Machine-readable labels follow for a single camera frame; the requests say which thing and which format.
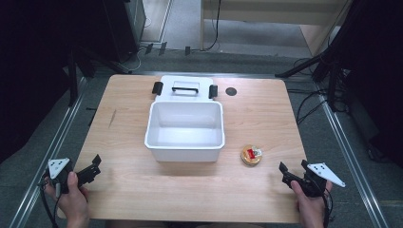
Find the light wooden furniture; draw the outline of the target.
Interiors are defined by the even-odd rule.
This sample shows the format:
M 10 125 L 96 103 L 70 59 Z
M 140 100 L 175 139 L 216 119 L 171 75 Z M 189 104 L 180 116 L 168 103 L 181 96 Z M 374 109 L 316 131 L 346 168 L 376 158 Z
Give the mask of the light wooden furniture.
M 204 20 L 220 19 L 296 24 L 313 56 L 318 55 L 336 26 L 343 23 L 353 0 L 201 0 L 200 49 L 204 48 Z

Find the person's right hand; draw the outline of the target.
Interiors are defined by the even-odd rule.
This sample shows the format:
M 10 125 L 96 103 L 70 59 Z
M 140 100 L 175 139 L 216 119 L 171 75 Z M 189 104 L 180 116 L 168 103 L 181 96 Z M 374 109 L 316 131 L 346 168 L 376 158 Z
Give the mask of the person's right hand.
M 291 181 L 292 190 L 297 196 L 297 209 L 304 227 L 318 227 L 323 224 L 325 202 L 322 197 L 309 198 L 296 180 Z

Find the person's left hand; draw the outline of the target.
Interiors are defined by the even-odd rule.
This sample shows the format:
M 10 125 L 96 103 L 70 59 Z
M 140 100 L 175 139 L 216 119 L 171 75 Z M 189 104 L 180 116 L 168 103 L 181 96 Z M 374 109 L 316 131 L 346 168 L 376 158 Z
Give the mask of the person's left hand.
M 59 200 L 58 206 L 64 212 L 67 223 L 85 227 L 89 222 L 89 207 L 86 200 L 88 191 L 85 187 L 78 187 L 78 180 L 77 174 L 71 171 L 67 176 L 67 194 L 57 198 L 55 188 L 50 183 L 46 184 L 45 192 L 54 200 Z

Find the black tripod stand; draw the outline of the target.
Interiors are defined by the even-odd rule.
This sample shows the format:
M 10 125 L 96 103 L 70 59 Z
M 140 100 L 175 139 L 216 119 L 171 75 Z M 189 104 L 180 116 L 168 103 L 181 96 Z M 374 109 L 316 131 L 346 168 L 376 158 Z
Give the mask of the black tripod stand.
M 331 44 L 317 56 L 303 62 L 298 66 L 294 66 L 285 72 L 278 73 L 275 75 L 275 77 L 289 78 L 296 73 L 301 72 L 303 69 L 317 64 L 317 67 L 312 74 L 312 79 L 314 82 L 318 83 L 323 81 L 326 76 L 329 76 L 327 104 L 333 112 L 336 112 L 336 78 L 341 70 L 338 51 L 340 44 L 341 42 L 335 38 Z

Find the white plastic storage box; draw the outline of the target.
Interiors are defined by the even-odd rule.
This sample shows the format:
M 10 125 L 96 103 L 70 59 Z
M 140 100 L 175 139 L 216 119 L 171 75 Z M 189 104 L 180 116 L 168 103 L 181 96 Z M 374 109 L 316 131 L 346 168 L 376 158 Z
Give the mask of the white plastic storage box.
M 218 102 L 154 102 L 144 145 L 158 162 L 215 162 L 225 145 Z

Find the person's legs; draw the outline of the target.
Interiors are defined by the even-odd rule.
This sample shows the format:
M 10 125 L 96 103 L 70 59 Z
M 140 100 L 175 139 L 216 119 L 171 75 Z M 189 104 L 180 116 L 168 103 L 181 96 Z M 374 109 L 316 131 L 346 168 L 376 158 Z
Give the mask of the person's legs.
M 107 220 L 105 228 L 263 228 L 251 223 Z

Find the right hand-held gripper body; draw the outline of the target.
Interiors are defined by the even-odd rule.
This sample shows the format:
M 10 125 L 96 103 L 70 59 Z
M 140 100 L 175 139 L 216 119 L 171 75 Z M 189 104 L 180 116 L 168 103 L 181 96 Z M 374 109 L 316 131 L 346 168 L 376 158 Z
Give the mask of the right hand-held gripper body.
M 309 163 L 308 168 L 313 172 L 312 176 L 304 175 L 299 184 L 307 197 L 321 197 L 325 192 L 327 181 L 340 187 L 346 186 L 346 183 L 325 162 Z

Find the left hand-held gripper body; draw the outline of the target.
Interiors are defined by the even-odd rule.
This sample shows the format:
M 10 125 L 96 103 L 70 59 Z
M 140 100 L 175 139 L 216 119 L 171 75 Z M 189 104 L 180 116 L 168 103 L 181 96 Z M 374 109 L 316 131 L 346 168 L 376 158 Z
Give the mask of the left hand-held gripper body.
M 72 168 L 69 158 L 48 161 L 47 192 L 69 194 L 80 189 L 80 175 Z

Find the black cabinet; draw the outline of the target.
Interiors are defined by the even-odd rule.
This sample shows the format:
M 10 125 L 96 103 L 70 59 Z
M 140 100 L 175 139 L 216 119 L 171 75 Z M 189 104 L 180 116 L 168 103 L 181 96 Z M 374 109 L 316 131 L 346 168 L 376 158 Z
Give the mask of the black cabinet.
M 103 0 L 103 3 L 114 59 L 122 63 L 140 49 L 146 19 L 144 3 L 143 0 Z

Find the aluminium floor rail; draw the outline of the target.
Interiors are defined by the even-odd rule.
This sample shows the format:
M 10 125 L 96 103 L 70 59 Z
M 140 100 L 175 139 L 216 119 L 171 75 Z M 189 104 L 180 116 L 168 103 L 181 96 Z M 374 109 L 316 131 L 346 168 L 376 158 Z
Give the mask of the aluminium floor rail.
M 82 103 L 86 87 L 87 79 L 83 77 L 78 84 L 77 100 L 67 106 L 67 109 L 63 114 L 63 119 L 60 121 L 56 132 L 53 134 L 51 142 L 48 144 L 43 156 L 40 158 L 35 170 L 32 172 L 33 176 L 29 180 L 27 191 L 21 198 L 21 202 L 18 204 L 18 208 L 7 228 L 23 228 L 27 224 L 32 209 L 36 202 L 41 198 L 42 190 L 38 186 L 38 183 L 42 178 L 45 169 L 48 167 L 48 160 L 58 157 L 63 142 Z
M 355 156 L 355 151 L 347 138 L 338 116 L 327 104 L 327 96 L 319 95 L 318 98 L 321 102 L 323 102 L 322 106 L 324 113 L 336 136 L 336 140 L 339 144 L 344 160 L 349 167 L 357 191 L 361 197 L 361 200 L 363 201 L 374 228 L 390 228 L 390 224 L 381 209 L 372 186 L 368 182 L 368 179 Z

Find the black curtain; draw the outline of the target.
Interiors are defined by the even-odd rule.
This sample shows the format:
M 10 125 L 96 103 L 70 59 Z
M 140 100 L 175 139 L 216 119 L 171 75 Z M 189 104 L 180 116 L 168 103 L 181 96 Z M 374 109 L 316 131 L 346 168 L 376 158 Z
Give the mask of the black curtain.
M 339 34 L 348 106 L 369 156 L 403 168 L 403 0 L 353 0 Z
M 64 67 L 87 0 L 0 0 L 0 163 L 72 86 Z

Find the round golden snack packet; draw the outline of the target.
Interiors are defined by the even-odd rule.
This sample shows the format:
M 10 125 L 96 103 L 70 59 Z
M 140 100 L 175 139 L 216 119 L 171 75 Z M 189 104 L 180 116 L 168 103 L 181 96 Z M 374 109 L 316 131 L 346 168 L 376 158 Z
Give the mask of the round golden snack packet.
M 255 166 L 262 159 L 262 150 L 252 144 L 247 144 L 243 147 L 240 157 L 245 164 Z

